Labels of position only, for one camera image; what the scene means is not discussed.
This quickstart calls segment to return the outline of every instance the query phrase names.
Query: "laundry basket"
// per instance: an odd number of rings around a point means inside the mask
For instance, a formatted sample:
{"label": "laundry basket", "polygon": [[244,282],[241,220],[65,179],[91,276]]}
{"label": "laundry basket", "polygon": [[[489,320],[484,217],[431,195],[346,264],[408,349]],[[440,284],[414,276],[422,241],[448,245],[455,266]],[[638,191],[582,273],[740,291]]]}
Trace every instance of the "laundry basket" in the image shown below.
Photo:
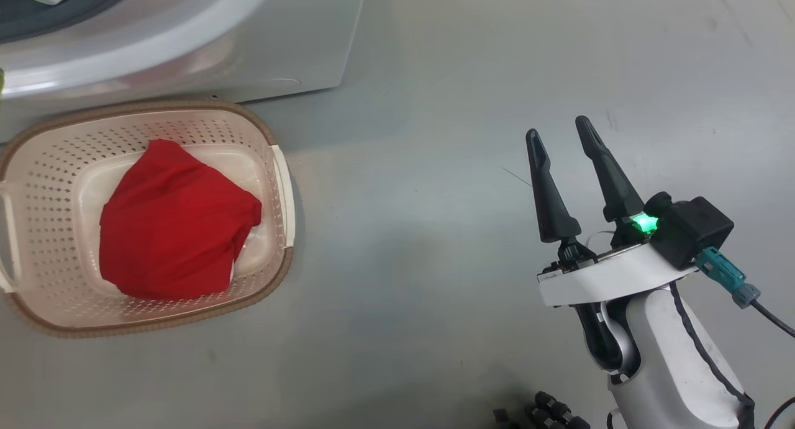
{"label": "laundry basket", "polygon": [[[262,202],[262,224],[224,292],[134,299],[99,273],[102,206],[158,138],[181,144]],[[48,335],[125,335],[239,310],[275,290],[293,258],[295,207],[284,155],[266,124],[236,104],[130,104],[34,126],[0,158],[0,196],[9,234],[0,287],[12,310]]]}

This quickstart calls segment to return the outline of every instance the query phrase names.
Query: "red cloth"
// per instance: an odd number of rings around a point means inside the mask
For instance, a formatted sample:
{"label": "red cloth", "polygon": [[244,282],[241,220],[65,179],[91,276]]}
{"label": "red cloth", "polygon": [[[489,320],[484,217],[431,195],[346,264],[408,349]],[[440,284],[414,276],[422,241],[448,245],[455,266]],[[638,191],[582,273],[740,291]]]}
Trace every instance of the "red cloth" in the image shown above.
{"label": "red cloth", "polygon": [[226,291],[261,208],[179,144],[154,140],[102,210],[99,269],[140,299]]}

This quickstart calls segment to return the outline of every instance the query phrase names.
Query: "washing machine door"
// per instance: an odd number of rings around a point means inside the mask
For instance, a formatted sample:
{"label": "washing machine door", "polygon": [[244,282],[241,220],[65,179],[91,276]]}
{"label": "washing machine door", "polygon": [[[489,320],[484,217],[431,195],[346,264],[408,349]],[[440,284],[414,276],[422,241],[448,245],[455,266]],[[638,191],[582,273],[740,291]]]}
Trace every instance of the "washing machine door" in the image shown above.
{"label": "washing machine door", "polygon": [[79,24],[0,44],[0,98],[68,110],[185,89],[235,64],[235,31],[264,2],[113,0]]}
{"label": "washing machine door", "polygon": [[99,15],[122,0],[0,0],[0,44],[47,35]]}

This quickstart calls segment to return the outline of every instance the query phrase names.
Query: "green led light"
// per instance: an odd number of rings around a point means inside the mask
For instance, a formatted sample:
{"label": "green led light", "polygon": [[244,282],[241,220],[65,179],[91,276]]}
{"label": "green led light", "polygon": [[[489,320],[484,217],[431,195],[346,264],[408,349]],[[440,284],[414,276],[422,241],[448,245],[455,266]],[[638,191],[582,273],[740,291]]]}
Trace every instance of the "green led light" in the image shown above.
{"label": "green led light", "polygon": [[643,233],[652,233],[656,230],[656,220],[658,219],[655,217],[650,217],[647,214],[639,214],[632,220],[638,223],[638,226],[641,228]]}

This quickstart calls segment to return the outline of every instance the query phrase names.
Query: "teal connector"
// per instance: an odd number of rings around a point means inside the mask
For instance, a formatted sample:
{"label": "teal connector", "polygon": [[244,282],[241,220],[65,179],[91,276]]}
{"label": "teal connector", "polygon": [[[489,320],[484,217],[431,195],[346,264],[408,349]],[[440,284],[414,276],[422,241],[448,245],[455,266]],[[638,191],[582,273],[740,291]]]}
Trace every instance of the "teal connector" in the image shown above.
{"label": "teal connector", "polygon": [[701,251],[696,257],[696,266],[710,279],[718,282],[740,308],[749,307],[753,300],[758,299],[759,290],[747,284],[746,274],[730,262],[724,254],[712,246]]}

